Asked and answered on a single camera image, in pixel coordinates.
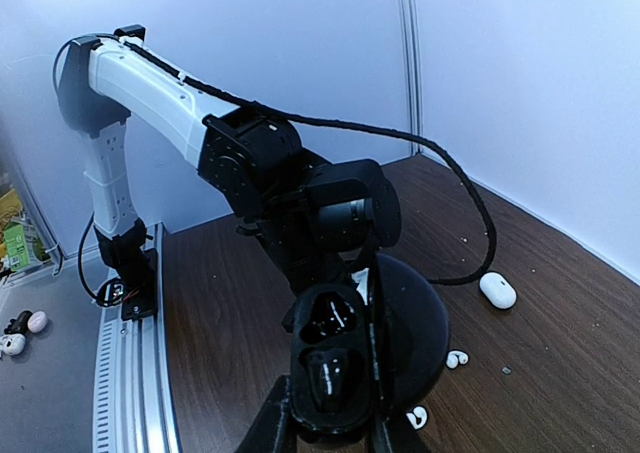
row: black cable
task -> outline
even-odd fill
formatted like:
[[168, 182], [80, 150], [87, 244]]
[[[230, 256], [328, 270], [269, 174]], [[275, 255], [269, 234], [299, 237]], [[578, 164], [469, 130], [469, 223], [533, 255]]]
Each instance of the black cable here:
[[98, 301], [98, 295], [96, 295], [93, 290], [87, 284], [87, 280], [84, 277], [84, 269], [82, 267], [82, 251], [84, 250], [84, 243], [87, 241], [87, 236], [89, 236], [89, 231], [91, 231], [91, 226], [93, 225], [93, 213], [91, 214], [91, 218], [89, 218], [89, 223], [87, 223], [84, 232], [82, 233], [82, 238], [80, 239], [80, 248], [78, 249], [78, 275], [80, 275], [80, 283], [82, 283], [82, 287], [87, 294]]
[[216, 98], [227, 101], [229, 103], [233, 103], [234, 105], [237, 105], [240, 107], [252, 108], [269, 117], [282, 118], [294, 123], [301, 123], [301, 124], [316, 126], [316, 127], [337, 128], [342, 130], [361, 131], [361, 132], [370, 133], [373, 135], [388, 136], [391, 138], [397, 138], [400, 140], [418, 143], [426, 148], [429, 148], [431, 151], [436, 153], [440, 158], [444, 160], [447, 166], [451, 168], [451, 171], [453, 171], [453, 173], [460, 179], [460, 181], [464, 185], [465, 189], [467, 190], [467, 193], [473, 200], [473, 203], [475, 204], [476, 208], [478, 209], [478, 212], [480, 213], [480, 216], [482, 217], [482, 221], [484, 222], [484, 225], [486, 228], [489, 245], [487, 247], [487, 253], [485, 255], [484, 261], [473, 273], [469, 275], [465, 275], [460, 278], [434, 278], [434, 279], [429, 279], [428, 281], [434, 285], [446, 285], [446, 286], [465, 285], [467, 283], [471, 283], [480, 279], [482, 275], [484, 275], [489, 270], [489, 267], [491, 266], [491, 263], [495, 258], [496, 248], [498, 244], [498, 238], [497, 238], [498, 235], [497, 235], [495, 224], [493, 223], [493, 219], [491, 218], [491, 215], [489, 214], [489, 211], [487, 210], [487, 207], [484, 204], [484, 201], [482, 201], [482, 197], [480, 196], [480, 193], [478, 193], [478, 190], [476, 189], [475, 185], [471, 182], [467, 174], [460, 167], [460, 165], [458, 165], [458, 163], [449, 155], [449, 153], [447, 153], [447, 151], [444, 148], [442, 148], [440, 145], [438, 145], [435, 141], [427, 140], [426, 138], [422, 138], [417, 135], [412, 135], [404, 131], [394, 130], [392, 128], [382, 128], [379, 126], [370, 126], [370, 125], [364, 125], [362, 123], [354, 123], [351, 121], [343, 121], [343, 120], [326, 120], [321, 118], [310, 118], [307, 116], [287, 113], [287, 112], [280, 111], [275, 108], [271, 108], [269, 106], [263, 105], [262, 103], [258, 103], [257, 101], [249, 101], [249, 100], [245, 100], [244, 98], [239, 98], [237, 96], [232, 95], [231, 93], [220, 90], [219, 88], [216, 88], [214, 86], [207, 85], [206, 83], [202, 83], [201, 81], [196, 80], [194, 78], [187, 77], [185, 78], [184, 82], [187, 85], [197, 88], [199, 90], [202, 90], [211, 96], [215, 96]]
[[64, 266], [64, 253], [62, 252], [62, 248], [60, 247], [60, 245], [56, 246], [56, 249], [58, 250], [58, 255], [60, 257], [60, 259], [58, 260], [58, 273], [56, 273], [56, 276], [60, 274], [60, 272], [62, 271], [62, 267]]
[[93, 298], [93, 300], [95, 300], [96, 304], [102, 308], [108, 308], [111, 306], [118, 306], [120, 303], [122, 303], [123, 299], [124, 299], [124, 295], [113, 299], [113, 300], [105, 300], [106, 297], [106, 293], [107, 293], [107, 288], [111, 285], [115, 285], [115, 284], [120, 284], [122, 285], [122, 280], [120, 278], [112, 278], [109, 281], [105, 282], [101, 287], [100, 287], [100, 291], [98, 292], [98, 294], [94, 293], [93, 290], [91, 289], [91, 287], [87, 284], [87, 280], [84, 276], [84, 268], [82, 265], [82, 252], [84, 250], [84, 244], [87, 241], [87, 236], [89, 236], [89, 231], [91, 231], [91, 226], [93, 225], [93, 219], [94, 219], [94, 215], [91, 215], [91, 218], [89, 218], [89, 223], [87, 223], [86, 228], [84, 229], [84, 232], [82, 233], [82, 238], [80, 239], [80, 247], [78, 249], [78, 275], [80, 276], [80, 283], [82, 283], [82, 286], [84, 288], [84, 290], [87, 292], [87, 294]]

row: gray floor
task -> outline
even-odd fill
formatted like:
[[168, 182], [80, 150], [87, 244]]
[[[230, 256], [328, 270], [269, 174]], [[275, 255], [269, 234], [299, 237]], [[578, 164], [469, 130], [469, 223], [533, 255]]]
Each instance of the gray floor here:
[[[97, 259], [85, 269], [94, 288], [106, 278]], [[0, 297], [0, 330], [25, 309], [51, 320], [28, 334], [20, 356], [0, 360], [0, 452], [90, 452], [100, 309], [83, 292], [77, 269], [0, 289]]]

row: wood grain surface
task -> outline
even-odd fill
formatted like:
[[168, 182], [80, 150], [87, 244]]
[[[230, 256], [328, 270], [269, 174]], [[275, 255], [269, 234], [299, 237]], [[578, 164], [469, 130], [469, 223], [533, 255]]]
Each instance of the wood grain surface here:
[[[473, 270], [486, 237], [455, 176], [423, 157], [385, 171], [404, 221], [391, 253], [427, 277]], [[499, 234], [494, 269], [519, 298], [499, 312], [477, 283], [438, 288], [452, 347], [471, 359], [446, 371], [422, 403], [425, 442], [434, 453], [640, 451], [640, 288], [563, 234], [482, 195]], [[280, 321], [293, 295], [235, 224], [223, 218], [165, 240], [169, 368], [186, 453], [234, 451], [288, 371]]]

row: white wireless earbud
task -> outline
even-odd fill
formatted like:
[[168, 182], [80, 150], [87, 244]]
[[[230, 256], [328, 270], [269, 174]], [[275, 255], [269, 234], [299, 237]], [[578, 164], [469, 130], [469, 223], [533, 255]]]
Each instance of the white wireless earbud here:
[[27, 339], [24, 335], [16, 333], [15, 335], [4, 335], [0, 338], [0, 351], [9, 356], [19, 355], [24, 350]]
[[447, 368], [449, 368], [450, 370], [454, 370], [458, 367], [458, 357], [456, 355], [452, 355], [451, 353], [449, 353], [449, 355], [447, 355]]
[[469, 363], [469, 355], [464, 351], [451, 350], [447, 355], [447, 368], [455, 370], [458, 365], [466, 365]]
[[429, 415], [427, 410], [425, 410], [422, 406], [416, 406], [413, 409], [413, 412], [407, 413], [407, 419], [411, 426], [413, 426], [414, 430], [419, 430], [424, 425], [427, 424], [427, 420], [429, 419]]

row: white wall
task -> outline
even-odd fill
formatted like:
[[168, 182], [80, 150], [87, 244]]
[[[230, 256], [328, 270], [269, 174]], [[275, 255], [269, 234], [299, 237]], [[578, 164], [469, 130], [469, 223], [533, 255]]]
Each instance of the white wall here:
[[[147, 45], [203, 80], [292, 112], [408, 127], [398, 0], [0, 0], [0, 116], [48, 222], [75, 252], [91, 211], [80, 148], [57, 112], [53, 55], [70, 37], [147, 27]], [[395, 140], [300, 127], [333, 161], [408, 155]], [[170, 231], [229, 212], [139, 119], [127, 139], [135, 206]]]
[[640, 278], [640, 0], [418, 0], [425, 132]]

